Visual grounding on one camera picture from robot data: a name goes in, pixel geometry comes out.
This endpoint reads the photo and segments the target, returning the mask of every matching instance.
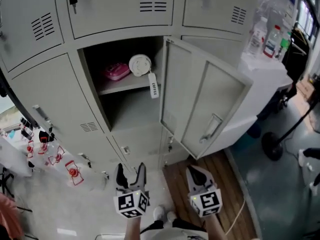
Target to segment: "person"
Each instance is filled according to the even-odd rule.
[[[300,167],[304,167],[306,163],[306,158],[314,158],[320,160],[320,148],[307,148],[300,149],[298,152],[298,162]],[[315,177],[314,181],[309,184],[309,188],[313,196],[318,194],[318,185],[320,183],[320,173]]]
[[[166,217],[172,227],[164,228]],[[141,217],[128,219],[124,240],[227,240],[215,214],[204,218],[207,231],[178,218],[172,211],[166,215],[162,206],[154,209],[153,219],[154,223],[142,231]]]

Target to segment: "white cable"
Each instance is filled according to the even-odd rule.
[[[235,217],[235,219],[234,219],[234,221],[233,221],[233,223],[232,223],[231,227],[230,227],[230,228],[229,228],[229,230],[225,233],[225,235],[228,235],[228,234],[229,234],[229,232],[230,232],[230,231],[232,230],[232,228],[234,227],[234,225],[236,224],[236,221],[237,221],[238,217],[240,216],[240,214],[241,214],[241,212],[242,212],[243,208],[245,207],[245,203],[246,203],[246,199],[245,199],[245,197],[243,197],[243,204],[242,204],[242,206],[241,206],[241,208],[240,208],[240,210],[239,210],[238,214],[236,215],[236,217]]]

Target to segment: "paper tag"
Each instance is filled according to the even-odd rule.
[[[154,73],[148,74],[149,82],[150,82],[150,94],[152,99],[159,98],[159,89],[157,84],[157,78]]]

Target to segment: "locker vent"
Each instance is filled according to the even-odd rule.
[[[31,26],[35,40],[39,40],[55,32],[50,12],[31,22]]]
[[[140,12],[166,12],[167,0],[140,0]]]
[[[80,124],[80,126],[85,132],[92,132],[92,131],[98,130],[94,122],[83,123],[83,124]]]
[[[231,22],[243,25],[246,19],[246,14],[247,14],[246,10],[234,6]]]

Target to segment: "floor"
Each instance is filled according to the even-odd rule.
[[[35,172],[31,178],[16,177],[12,184],[18,206],[33,210],[33,213],[22,213],[29,236],[40,240],[100,240],[125,233],[126,220],[114,208],[112,181],[104,191],[93,193],[70,188],[44,172]],[[173,207],[161,171],[147,174],[146,190],[150,194],[150,206],[142,218],[141,228],[153,221],[156,206],[162,204],[168,210]]]
[[[166,166],[163,169],[176,208],[176,213],[183,220],[201,227],[203,221],[200,220],[196,212],[190,206],[187,198],[189,187],[186,178],[186,168],[188,165],[197,165],[212,173],[217,187],[221,190],[223,201],[223,206],[218,214],[218,219],[224,232],[227,232],[243,205],[244,196],[225,153],[219,151],[197,161],[188,159]],[[245,204],[232,230],[227,235],[227,239],[251,240],[255,238],[257,238],[257,234],[247,204]]]
[[[298,94],[285,110],[259,123],[262,135],[269,131],[283,135],[307,109]],[[283,143],[286,151],[279,161],[269,160],[261,139],[247,134],[230,148],[253,201],[263,240],[300,240],[319,229],[320,193],[312,197],[308,185],[320,172],[320,161],[309,158],[313,171],[302,169],[297,153],[299,149],[320,148],[320,134],[313,131],[307,117]]]

